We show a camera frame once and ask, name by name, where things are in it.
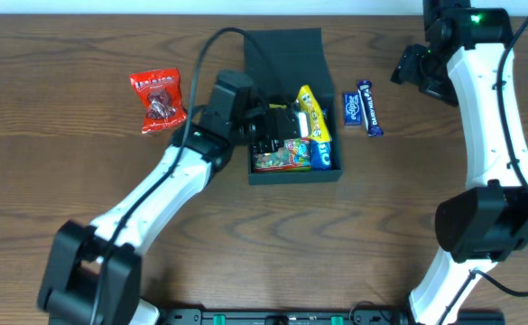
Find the green Haribo sour worms bag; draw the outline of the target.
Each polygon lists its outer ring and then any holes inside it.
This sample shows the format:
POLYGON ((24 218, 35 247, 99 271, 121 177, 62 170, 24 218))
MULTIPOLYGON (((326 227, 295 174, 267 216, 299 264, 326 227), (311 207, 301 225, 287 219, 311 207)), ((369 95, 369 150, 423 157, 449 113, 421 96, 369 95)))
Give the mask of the green Haribo sour worms bag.
POLYGON ((311 170, 310 139, 284 141, 274 153, 253 155, 254 172, 306 172, 311 170))

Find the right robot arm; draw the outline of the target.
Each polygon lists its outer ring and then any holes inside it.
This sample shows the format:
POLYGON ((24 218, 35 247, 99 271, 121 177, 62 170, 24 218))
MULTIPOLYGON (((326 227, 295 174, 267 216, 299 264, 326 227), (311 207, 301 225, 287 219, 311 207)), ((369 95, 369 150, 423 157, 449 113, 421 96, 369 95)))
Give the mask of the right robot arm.
POLYGON ((423 2, 425 41, 407 47, 392 81, 460 112, 466 188, 435 212, 439 248, 398 324, 455 324, 480 280, 528 245, 528 146, 514 89, 514 29, 503 8, 423 2))

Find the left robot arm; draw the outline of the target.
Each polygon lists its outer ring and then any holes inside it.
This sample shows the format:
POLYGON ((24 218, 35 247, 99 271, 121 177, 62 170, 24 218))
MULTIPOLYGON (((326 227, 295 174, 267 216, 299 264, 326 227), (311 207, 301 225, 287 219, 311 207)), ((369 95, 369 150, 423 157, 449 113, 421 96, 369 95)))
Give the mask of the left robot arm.
POLYGON ((176 131, 153 171, 119 204, 82 226, 56 233, 37 305, 51 324, 162 324, 164 313, 141 293, 142 260, 177 211, 224 169, 234 149, 278 150, 310 134, 291 102, 271 107, 247 75, 222 70, 198 122, 176 131))

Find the yellow snack bag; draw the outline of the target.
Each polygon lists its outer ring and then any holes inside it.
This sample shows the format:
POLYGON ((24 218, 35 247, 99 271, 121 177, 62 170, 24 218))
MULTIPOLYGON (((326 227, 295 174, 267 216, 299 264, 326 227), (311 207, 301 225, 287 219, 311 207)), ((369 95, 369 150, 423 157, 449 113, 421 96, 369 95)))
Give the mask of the yellow snack bag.
POLYGON ((327 143, 331 141, 331 136, 317 99, 314 97, 310 86, 304 85, 300 88, 297 101, 300 110, 305 112, 310 119, 309 138, 318 143, 327 143))

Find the red Haribo candy bag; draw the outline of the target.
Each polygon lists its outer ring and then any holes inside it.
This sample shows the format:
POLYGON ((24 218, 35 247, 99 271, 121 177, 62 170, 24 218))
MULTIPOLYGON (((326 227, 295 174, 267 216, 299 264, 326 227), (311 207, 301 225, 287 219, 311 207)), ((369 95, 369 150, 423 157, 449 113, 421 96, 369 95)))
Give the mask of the red Haribo candy bag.
POLYGON ((145 108, 143 134, 175 128, 187 120, 181 75, 176 68, 134 73, 130 82, 145 108))

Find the blue Oreo cookie pack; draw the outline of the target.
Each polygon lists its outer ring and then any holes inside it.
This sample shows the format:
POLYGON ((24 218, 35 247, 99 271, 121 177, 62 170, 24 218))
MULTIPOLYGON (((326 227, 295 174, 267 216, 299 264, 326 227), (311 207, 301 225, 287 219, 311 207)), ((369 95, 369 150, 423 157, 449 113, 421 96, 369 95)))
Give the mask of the blue Oreo cookie pack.
POLYGON ((326 171, 332 169, 331 142, 310 143, 310 165, 313 171, 326 171))

